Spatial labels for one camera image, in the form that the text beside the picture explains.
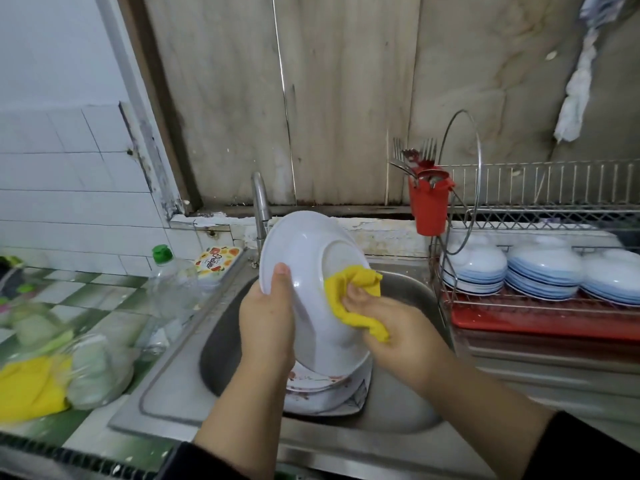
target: yellow cloth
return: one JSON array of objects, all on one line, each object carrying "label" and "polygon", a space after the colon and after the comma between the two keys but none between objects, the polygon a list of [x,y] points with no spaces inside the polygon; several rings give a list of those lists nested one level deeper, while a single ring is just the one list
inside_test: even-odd
[{"label": "yellow cloth", "polygon": [[67,408],[50,357],[8,363],[0,371],[0,422],[27,421]]},{"label": "yellow cloth", "polygon": [[342,323],[354,327],[368,328],[369,333],[377,338],[379,342],[386,342],[389,340],[389,332],[382,323],[371,317],[348,312],[342,304],[342,297],[346,295],[349,283],[362,288],[370,295],[380,296],[380,280],[382,280],[382,274],[376,273],[373,269],[366,269],[359,265],[349,266],[324,281],[324,292],[333,314]]}]

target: green and white tile countertop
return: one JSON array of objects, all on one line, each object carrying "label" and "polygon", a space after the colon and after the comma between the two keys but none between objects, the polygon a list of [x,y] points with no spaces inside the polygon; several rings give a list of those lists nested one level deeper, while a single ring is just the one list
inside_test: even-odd
[{"label": "green and white tile countertop", "polygon": [[[100,330],[133,346],[150,316],[145,290],[147,278],[115,274],[27,268],[38,284],[33,299],[50,306],[76,336]],[[0,316],[0,367],[15,358],[20,345]],[[107,423],[127,400],[159,356],[141,355],[134,363],[133,380],[115,402],[93,411],[67,411],[14,424],[0,424],[0,432],[115,460],[133,468],[156,472],[176,444],[163,438],[146,438],[111,430]]]}]

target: wire dish rack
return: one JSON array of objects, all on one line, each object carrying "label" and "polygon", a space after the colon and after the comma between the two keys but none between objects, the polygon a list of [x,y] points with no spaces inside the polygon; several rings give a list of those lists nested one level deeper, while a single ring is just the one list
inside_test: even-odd
[{"label": "wire dish rack", "polygon": [[[449,312],[445,316],[474,330],[640,341],[640,308],[614,305],[581,290],[567,301],[544,301],[507,284],[496,295],[469,296],[457,289],[455,272],[452,287],[440,268],[471,232],[491,234],[507,252],[535,234],[562,237],[580,254],[638,250],[640,160],[484,164],[479,143],[478,149],[476,164],[440,164],[456,183],[447,231],[429,247],[432,284],[440,307]],[[462,245],[450,249],[455,233],[464,236]]]}]

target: stacked bowl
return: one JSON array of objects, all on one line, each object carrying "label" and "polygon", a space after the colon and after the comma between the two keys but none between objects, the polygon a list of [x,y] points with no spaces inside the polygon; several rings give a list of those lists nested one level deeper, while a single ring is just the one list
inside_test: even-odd
[{"label": "stacked bowl", "polygon": [[585,256],[582,263],[582,290],[616,305],[640,306],[638,254],[622,249],[609,249]]},{"label": "stacked bowl", "polygon": [[536,236],[508,254],[507,284],[514,290],[548,301],[575,296],[584,275],[582,260],[562,239]]},{"label": "stacked bowl", "polygon": [[[462,238],[452,236],[447,250],[456,252]],[[453,289],[473,296],[489,296],[502,289],[507,273],[507,258],[489,238],[471,234],[459,253],[440,256],[442,279]]]}]

